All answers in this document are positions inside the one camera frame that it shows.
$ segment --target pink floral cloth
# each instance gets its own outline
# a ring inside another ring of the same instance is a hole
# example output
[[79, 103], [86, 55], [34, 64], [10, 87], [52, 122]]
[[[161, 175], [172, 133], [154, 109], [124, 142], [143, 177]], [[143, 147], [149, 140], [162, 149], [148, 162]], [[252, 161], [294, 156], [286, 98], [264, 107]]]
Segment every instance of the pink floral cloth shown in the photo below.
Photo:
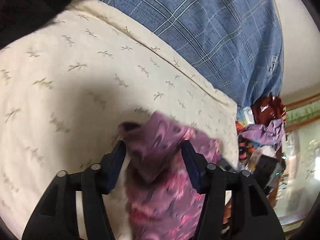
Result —
[[133, 239], [190, 239], [204, 195], [192, 188], [179, 145], [190, 140], [196, 152], [217, 163], [219, 141], [158, 112], [143, 125], [125, 122], [119, 130], [131, 157], [126, 187]]

